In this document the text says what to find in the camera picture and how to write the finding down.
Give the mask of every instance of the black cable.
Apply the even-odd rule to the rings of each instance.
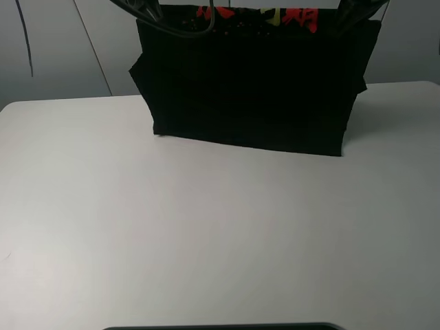
[[[157,18],[155,18],[155,13],[151,12],[148,7],[146,8],[146,11],[150,14],[150,16],[146,15],[143,12],[140,12],[139,9],[142,7],[142,5],[136,5],[137,1],[134,1],[134,6],[131,6],[126,3],[125,0],[110,0],[115,5],[117,5],[119,8],[125,10],[129,14],[133,15],[137,19],[141,20],[145,24],[148,24],[152,28],[155,28],[156,30],[172,34],[173,36],[178,36],[181,38],[199,38],[202,36],[208,35],[213,29],[215,24],[215,7],[214,7],[214,0],[209,0],[210,9],[211,9],[211,22],[208,28],[204,31],[200,32],[186,32],[182,30],[175,29],[173,27],[164,25],[163,23],[160,23]]]
[[[23,16],[23,11],[21,10],[20,1],[15,0],[15,4],[16,4],[17,9],[19,10],[21,26],[23,26],[23,33],[25,34],[25,41],[26,41],[26,47],[27,47],[27,59],[29,60],[29,66],[30,66],[30,76],[34,77],[34,66],[32,65],[32,54],[30,52],[29,36],[28,36],[28,29],[26,28],[25,17]]]

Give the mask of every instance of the red pattern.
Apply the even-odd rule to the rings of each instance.
[[[318,29],[318,9],[286,9],[286,15],[281,21],[288,25],[292,19],[297,21],[301,27],[306,23],[311,33],[315,33]]]
[[[230,17],[235,15],[235,12],[233,10],[229,10],[224,7],[216,7],[217,12],[219,12],[220,16],[224,19],[229,19]],[[202,15],[205,15],[205,20],[209,20],[211,18],[211,7],[207,7],[206,11],[204,12],[203,6],[200,6],[197,10],[197,17],[200,17]]]

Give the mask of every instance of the white table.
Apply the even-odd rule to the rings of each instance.
[[[439,86],[371,85],[341,158],[151,125],[140,96],[0,113],[0,329],[439,329]]]

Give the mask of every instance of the wall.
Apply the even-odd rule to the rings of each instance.
[[[439,44],[439,0],[391,0],[366,80],[440,84]]]
[[[0,1],[0,109],[17,100],[110,96],[72,0],[20,0],[34,65],[30,75],[15,0]]]

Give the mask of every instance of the fabric bag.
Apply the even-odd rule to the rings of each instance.
[[[154,134],[341,156],[381,28],[368,19],[380,5],[355,2],[342,0],[337,10],[217,7],[214,30],[203,38],[138,21],[143,52],[130,74]],[[210,22],[209,7],[162,10],[167,24],[185,31]]]

